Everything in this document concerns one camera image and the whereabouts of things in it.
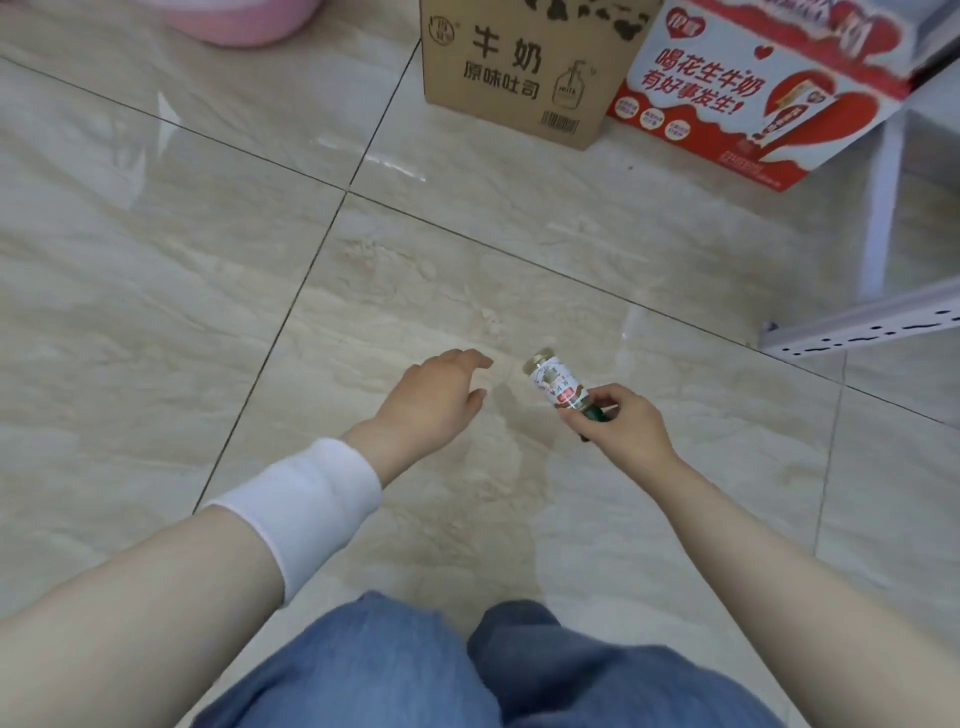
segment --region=forearm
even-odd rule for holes
[[[169,728],[282,600],[263,541],[205,509],[3,623],[4,724]]]
[[[393,473],[379,435],[355,446]],[[320,440],[213,502],[0,622],[3,725],[174,725],[347,544],[380,481],[361,451]]]
[[[955,656],[689,467],[644,486],[812,725],[957,725]]]

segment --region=floor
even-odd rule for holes
[[[329,0],[257,52],[126,0],[0,5],[0,614],[475,346],[496,364],[469,432],[211,695],[367,589],[464,633],[530,596],[802,725],[652,503],[524,380],[553,345],[960,646],[960,329],[802,367],[751,348],[845,304],[871,140],[776,195],[613,122],[578,153],[429,107],[417,46],[416,0]],[[960,272],[958,234],[957,193],[907,175],[892,289]]]

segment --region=cardboard box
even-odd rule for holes
[[[586,149],[663,0],[420,0],[423,92]]]
[[[916,42],[865,0],[671,0],[610,116],[782,191],[900,108]]]

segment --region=green bottle bottom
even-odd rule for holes
[[[596,404],[591,404],[587,408],[580,411],[584,413],[584,417],[586,417],[588,420],[593,420],[596,423],[608,423],[610,421],[610,418],[607,417],[607,415],[603,413],[603,410],[600,409],[600,407],[598,407]],[[583,435],[580,436],[580,439],[585,443],[589,442],[589,439]]]

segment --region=person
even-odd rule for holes
[[[381,488],[462,432],[484,354],[412,366],[376,415],[319,440],[0,624],[0,721],[167,728],[343,547]],[[608,423],[562,411],[662,509],[686,553],[815,727],[960,726],[941,643],[782,538],[688,466],[660,412],[591,390]],[[201,712],[198,728],[754,728],[779,720],[662,646],[620,647],[529,601],[466,645],[436,614],[367,594],[322,616]]]

